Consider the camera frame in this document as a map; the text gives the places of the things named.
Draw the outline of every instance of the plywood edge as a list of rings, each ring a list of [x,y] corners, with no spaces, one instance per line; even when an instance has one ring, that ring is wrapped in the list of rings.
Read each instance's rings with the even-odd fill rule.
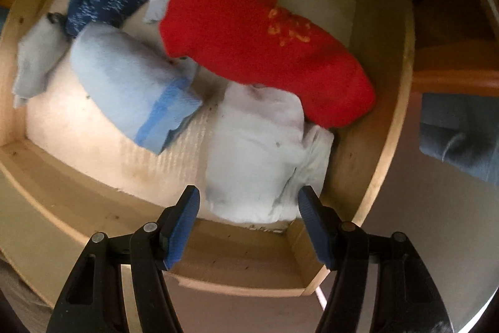
[[[17,43],[52,0],[15,0],[0,36],[0,146],[26,134],[26,110],[13,108],[11,93],[17,72]]]
[[[12,156],[0,149],[0,169],[12,186],[33,206],[42,216],[56,226],[62,233],[71,237],[74,241],[85,245],[88,242],[88,236],[80,233],[76,229],[69,226],[66,222],[55,216],[44,205],[42,205],[28,189],[36,189],[33,181],[16,165],[16,161]]]
[[[471,39],[416,50],[414,72],[426,70],[498,70],[499,45]]]
[[[304,288],[279,288],[279,289],[262,289],[262,288],[246,288],[240,286],[221,285],[213,282],[194,280],[192,278],[170,274],[174,277],[180,286],[191,288],[199,291],[207,291],[213,294],[224,294],[234,296],[266,296],[266,297],[292,297],[303,295]]]
[[[367,214],[372,208],[374,201],[380,191],[381,185],[386,178],[388,169],[395,155],[395,149],[402,132],[407,106],[409,104],[409,96],[411,94],[414,55],[415,55],[415,23],[414,13],[411,0],[398,0],[401,13],[404,14],[405,40],[403,45],[403,53],[401,55],[401,72],[400,82],[397,92],[397,102],[393,111],[393,119],[388,129],[385,145],[381,151],[380,158],[374,174],[371,178],[366,193],[360,202],[360,205],[352,218],[352,222],[358,226],[362,226]]]
[[[0,248],[24,282],[54,307],[84,245],[60,229],[0,174]]]
[[[311,295],[324,281],[329,270],[322,264],[315,253],[303,220],[296,219],[288,227],[285,236],[301,272],[305,289],[302,295]]]
[[[499,97],[499,70],[425,70],[414,73],[412,91]]]
[[[96,231],[110,237],[132,233],[159,216],[161,208],[100,184],[39,150],[29,141],[3,146],[0,169],[41,217],[80,247]],[[231,295],[293,296],[305,288],[285,236],[201,219],[172,273],[190,286],[197,283],[197,289],[223,292],[225,286]]]

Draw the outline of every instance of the blue stripe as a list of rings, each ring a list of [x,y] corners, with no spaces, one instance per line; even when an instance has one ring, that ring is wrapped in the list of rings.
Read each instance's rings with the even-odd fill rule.
[[[151,113],[145,123],[138,130],[134,142],[142,147],[144,141],[149,136],[149,133],[159,123],[159,121],[166,115],[172,101],[175,101],[179,93],[184,91],[189,85],[190,81],[187,78],[176,78],[168,84],[161,96],[154,102]]]

